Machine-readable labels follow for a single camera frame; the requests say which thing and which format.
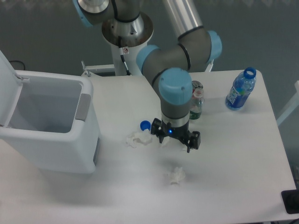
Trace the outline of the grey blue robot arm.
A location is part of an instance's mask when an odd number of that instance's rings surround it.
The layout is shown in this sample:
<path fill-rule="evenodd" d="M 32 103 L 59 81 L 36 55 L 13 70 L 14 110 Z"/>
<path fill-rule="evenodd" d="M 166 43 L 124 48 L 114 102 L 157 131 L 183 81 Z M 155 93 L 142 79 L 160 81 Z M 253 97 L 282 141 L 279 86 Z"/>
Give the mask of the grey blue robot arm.
<path fill-rule="evenodd" d="M 160 141 L 179 140 L 187 149 L 198 149 L 200 133 L 189 131 L 192 79 L 189 70 L 218 58 L 220 37 L 205 30 L 192 0 L 165 0 L 178 43 L 168 50 L 150 45 L 153 23 L 137 0 L 75 0 L 82 23 L 101 25 L 111 47 L 117 76 L 144 76 L 161 102 L 161 119 L 154 119 L 150 131 Z"/>

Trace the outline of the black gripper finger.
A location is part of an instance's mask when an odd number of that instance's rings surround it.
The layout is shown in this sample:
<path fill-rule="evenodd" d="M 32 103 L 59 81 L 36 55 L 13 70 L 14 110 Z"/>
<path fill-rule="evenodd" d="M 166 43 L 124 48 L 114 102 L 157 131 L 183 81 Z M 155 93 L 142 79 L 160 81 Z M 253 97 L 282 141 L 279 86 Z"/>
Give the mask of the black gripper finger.
<path fill-rule="evenodd" d="M 191 149 L 198 150 L 201 143 L 200 132 L 188 131 L 183 137 L 183 144 L 187 146 L 187 152 L 189 153 Z"/>
<path fill-rule="evenodd" d="M 162 121 L 161 120 L 159 120 L 158 118 L 154 118 L 154 120 L 151 124 L 150 133 L 159 138 L 159 143 L 163 142 L 163 140 L 164 140 L 164 131 L 162 129 Z"/>

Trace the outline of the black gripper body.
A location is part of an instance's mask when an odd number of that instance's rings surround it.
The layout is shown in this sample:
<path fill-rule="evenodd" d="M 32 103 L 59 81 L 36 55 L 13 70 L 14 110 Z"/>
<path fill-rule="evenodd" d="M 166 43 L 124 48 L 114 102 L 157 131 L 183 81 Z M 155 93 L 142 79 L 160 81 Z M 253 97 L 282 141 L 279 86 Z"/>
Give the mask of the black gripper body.
<path fill-rule="evenodd" d="M 159 134 L 159 142 L 162 143 L 165 137 L 170 137 L 179 140 L 182 143 L 188 143 L 192 133 L 189 131 L 189 122 L 179 127 L 172 127 L 171 123 L 164 123 Z"/>

